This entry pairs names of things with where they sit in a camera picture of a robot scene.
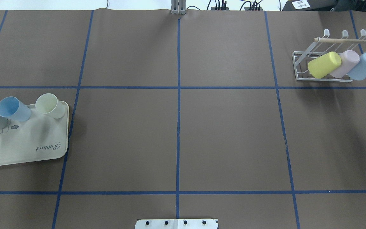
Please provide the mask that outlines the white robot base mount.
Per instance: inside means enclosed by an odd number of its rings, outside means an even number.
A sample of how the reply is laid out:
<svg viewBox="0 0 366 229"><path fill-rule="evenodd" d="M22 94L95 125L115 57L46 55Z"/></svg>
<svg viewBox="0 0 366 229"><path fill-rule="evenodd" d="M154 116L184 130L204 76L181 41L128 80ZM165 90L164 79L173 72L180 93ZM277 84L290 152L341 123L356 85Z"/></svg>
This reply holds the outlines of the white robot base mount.
<svg viewBox="0 0 366 229"><path fill-rule="evenodd" d="M135 229L218 229L217 219L142 219Z"/></svg>

